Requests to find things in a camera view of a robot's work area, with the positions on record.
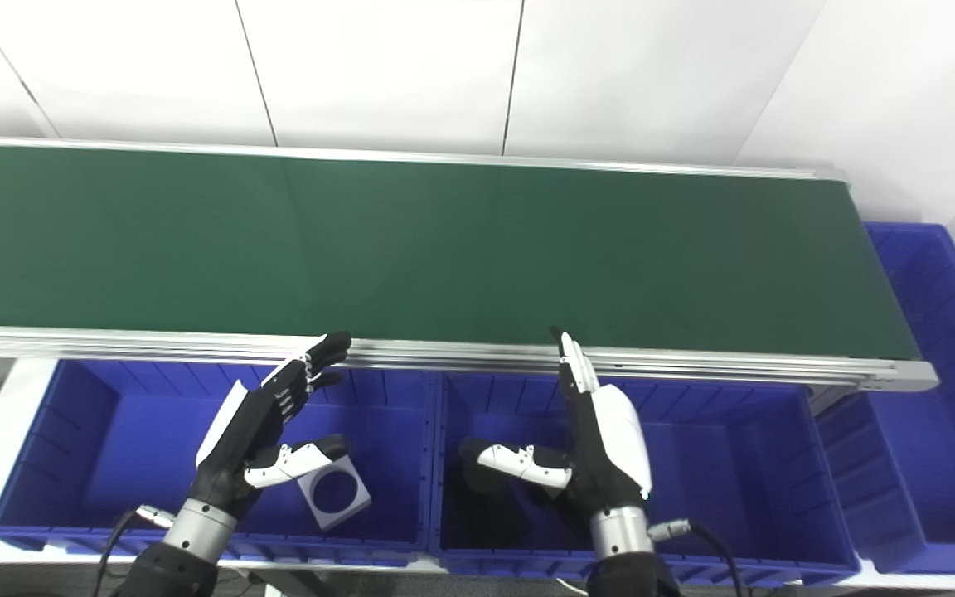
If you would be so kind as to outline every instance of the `gray square part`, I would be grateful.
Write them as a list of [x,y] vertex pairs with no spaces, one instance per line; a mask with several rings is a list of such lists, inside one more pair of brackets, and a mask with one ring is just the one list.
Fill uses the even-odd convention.
[[[333,472],[345,473],[356,480],[356,497],[352,499],[352,503],[349,503],[349,505],[340,512],[323,512],[323,510],[319,510],[318,507],[315,507],[312,493],[315,485],[319,483],[319,480]],[[352,517],[353,514],[371,505],[371,493],[367,492],[367,485],[363,484],[363,479],[360,479],[360,474],[356,472],[356,466],[352,464],[352,458],[348,456],[338,458],[330,464],[323,466],[323,468],[320,468],[318,471],[312,471],[311,473],[307,473],[307,475],[298,477],[297,484],[300,485],[300,492],[304,494],[304,500],[308,502],[308,507],[310,507],[312,514],[315,516],[315,522],[318,522],[319,528],[321,528],[323,532],[329,531],[337,525],[342,524],[342,522]]]

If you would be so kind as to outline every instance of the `cable connector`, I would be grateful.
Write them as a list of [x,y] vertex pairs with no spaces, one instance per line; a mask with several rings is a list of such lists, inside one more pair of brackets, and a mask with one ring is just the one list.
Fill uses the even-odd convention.
[[651,537],[652,543],[661,543],[676,539],[679,536],[685,536],[691,532],[691,523],[687,518],[677,518],[675,521],[659,522],[647,529],[647,536]]
[[166,510],[159,510],[156,507],[147,505],[147,503],[137,507],[135,513],[138,514],[140,518],[145,519],[145,521],[150,521],[162,529],[170,529],[172,525],[175,524],[175,514],[171,514]]

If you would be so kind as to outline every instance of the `robotic hand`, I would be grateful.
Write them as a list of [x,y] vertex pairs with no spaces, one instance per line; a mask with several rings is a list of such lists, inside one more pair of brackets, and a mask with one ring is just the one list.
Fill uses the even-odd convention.
[[676,597],[676,582],[647,534],[644,505],[651,495],[651,465],[633,403],[615,386],[600,386],[588,357],[568,333],[552,328],[560,345],[558,383],[573,448],[493,444],[466,438],[463,460],[565,491],[587,519],[596,564],[588,578],[592,597]]
[[312,392],[341,380],[323,369],[345,360],[351,344],[348,332],[330,333],[280,364],[260,388],[247,391],[235,383],[197,451],[197,474],[182,510],[164,540],[140,553],[113,597],[211,595],[216,562],[263,488],[348,454],[340,434],[292,446],[279,446],[278,439]]

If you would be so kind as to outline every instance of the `blue plastic bin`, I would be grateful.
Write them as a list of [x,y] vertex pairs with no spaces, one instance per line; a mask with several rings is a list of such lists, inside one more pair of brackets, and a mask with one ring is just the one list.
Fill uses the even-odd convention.
[[[857,571],[829,468],[800,386],[623,381],[651,454],[653,521],[692,517],[719,533],[747,585],[827,585]],[[594,563],[560,515],[511,481],[531,524],[511,549],[475,547],[446,468],[477,435],[564,449],[564,400],[554,377],[448,374],[441,405],[429,549],[452,573],[579,578]],[[727,585],[727,565],[685,537],[659,545],[681,582]]]
[[818,427],[857,551],[885,573],[955,574],[955,246],[931,224],[868,231],[941,385],[851,397]]
[[[0,539],[24,549],[53,543],[100,552],[114,519],[129,507],[177,509],[193,479],[197,447],[229,386],[242,379],[253,388],[269,370],[61,362],[2,493]],[[226,556],[376,565],[413,560],[428,535],[439,382],[439,375],[419,371],[356,370],[340,385],[315,392],[282,439],[347,434],[374,502],[323,533],[296,483],[268,488]],[[162,537],[152,528],[129,531],[120,552],[137,553]]]

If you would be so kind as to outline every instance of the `green conveyor belt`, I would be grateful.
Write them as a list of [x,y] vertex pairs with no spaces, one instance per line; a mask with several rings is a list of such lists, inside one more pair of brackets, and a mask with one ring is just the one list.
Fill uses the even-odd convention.
[[0,147],[0,325],[917,359],[842,182]]

